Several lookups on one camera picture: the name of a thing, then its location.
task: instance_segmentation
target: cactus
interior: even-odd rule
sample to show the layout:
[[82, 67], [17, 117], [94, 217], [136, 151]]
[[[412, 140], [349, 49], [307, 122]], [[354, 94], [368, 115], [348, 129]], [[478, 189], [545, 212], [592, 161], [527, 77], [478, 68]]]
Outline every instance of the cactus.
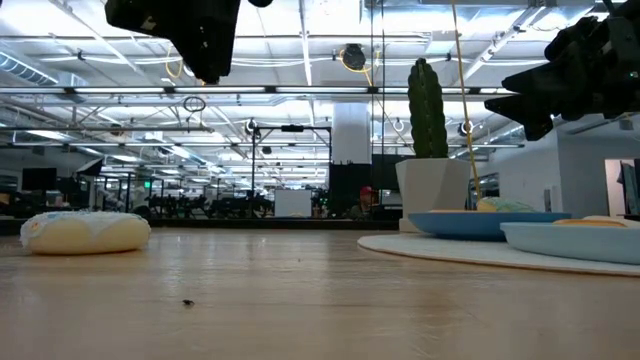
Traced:
[[447, 129], [438, 74], [420, 58], [409, 75], [411, 137], [418, 158], [446, 158], [449, 155]]

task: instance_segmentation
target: donut-shaped cushion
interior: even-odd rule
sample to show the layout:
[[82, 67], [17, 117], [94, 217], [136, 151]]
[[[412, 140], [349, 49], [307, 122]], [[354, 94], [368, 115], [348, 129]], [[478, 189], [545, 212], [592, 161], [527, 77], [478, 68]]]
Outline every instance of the donut-shaped cushion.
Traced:
[[147, 221], [134, 214], [51, 212], [22, 225], [20, 241], [34, 254], [87, 255], [139, 249], [150, 233]]

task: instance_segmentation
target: white planter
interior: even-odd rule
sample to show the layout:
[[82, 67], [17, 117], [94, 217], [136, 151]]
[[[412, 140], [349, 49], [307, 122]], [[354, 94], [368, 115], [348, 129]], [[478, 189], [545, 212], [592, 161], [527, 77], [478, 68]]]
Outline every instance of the white planter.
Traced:
[[463, 210], [471, 165], [455, 159], [411, 159], [396, 164], [402, 195], [400, 231], [419, 232], [409, 214], [431, 210]]

